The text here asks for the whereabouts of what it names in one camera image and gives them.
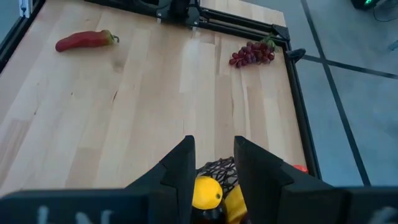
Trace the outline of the red grape bunch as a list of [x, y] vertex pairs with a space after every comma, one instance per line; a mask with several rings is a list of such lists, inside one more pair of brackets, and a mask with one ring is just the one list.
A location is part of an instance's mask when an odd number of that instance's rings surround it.
[[241, 68], [251, 64], [269, 64], [279, 51], [275, 41], [267, 36], [257, 42], [247, 42], [237, 52], [231, 54], [229, 65]]

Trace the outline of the yellow lemon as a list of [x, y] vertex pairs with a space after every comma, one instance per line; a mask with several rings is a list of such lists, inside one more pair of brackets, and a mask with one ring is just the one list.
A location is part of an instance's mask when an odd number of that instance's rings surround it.
[[192, 206], [200, 210], [216, 208], [223, 199], [223, 189], [217, 180], [199, 176], [195, 179]]

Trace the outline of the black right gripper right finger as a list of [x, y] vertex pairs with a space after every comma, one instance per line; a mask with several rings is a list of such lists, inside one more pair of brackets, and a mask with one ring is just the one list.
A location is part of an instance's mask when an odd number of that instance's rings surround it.
[[234, 160], [252, 224], [335, 224], [331, 185], [242, 136], [234, 137]]

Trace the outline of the black device green light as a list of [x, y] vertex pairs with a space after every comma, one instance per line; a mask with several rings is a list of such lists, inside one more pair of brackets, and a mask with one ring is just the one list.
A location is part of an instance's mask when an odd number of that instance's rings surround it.
[[398, 0], [350, 0], [353, 7], [360, 11], [372, 11], [377, 22], [398, 20]]

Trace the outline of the yellow starfruit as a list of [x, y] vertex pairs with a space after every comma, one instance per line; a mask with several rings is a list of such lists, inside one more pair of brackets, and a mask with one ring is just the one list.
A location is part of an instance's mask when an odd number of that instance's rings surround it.
[[224, 200], [227, 210], [227, 224], [240, 224], [247, 214], [246, 204], [240, 185], [236, 185]]

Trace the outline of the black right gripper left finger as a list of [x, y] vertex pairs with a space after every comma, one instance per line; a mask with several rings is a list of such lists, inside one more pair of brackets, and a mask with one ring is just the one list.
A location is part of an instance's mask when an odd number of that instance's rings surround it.
[[185, 136], [150, 171], [126, 187], [134, 195], [126, 222], [190, 224], [195, 177], [195, 139]]

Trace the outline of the silver frame post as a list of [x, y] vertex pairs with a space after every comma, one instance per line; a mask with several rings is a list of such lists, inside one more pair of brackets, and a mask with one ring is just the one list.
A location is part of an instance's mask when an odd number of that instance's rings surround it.
[[29, 18], [32, 14], [32, 0], [18, 0], [19, 14], [21, 17]]

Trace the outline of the red chili pepper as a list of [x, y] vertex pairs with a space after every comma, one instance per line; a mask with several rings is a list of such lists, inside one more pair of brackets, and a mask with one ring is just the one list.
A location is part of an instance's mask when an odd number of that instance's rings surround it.
[[119, 43], [118, 36], [113, 35], [109, 30], [84, 31], [74, 33], [66, 38], [59, 40], [55, 44], [57, 52], [64, 52], [77, 48], [95, 48]]

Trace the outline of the black corner bracket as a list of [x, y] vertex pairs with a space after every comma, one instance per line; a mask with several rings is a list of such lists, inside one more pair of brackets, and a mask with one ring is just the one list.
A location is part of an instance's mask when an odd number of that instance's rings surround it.
[[305, 54], [305, 49], [287, 50], [285, 53], [293, 63], [297, 63]]

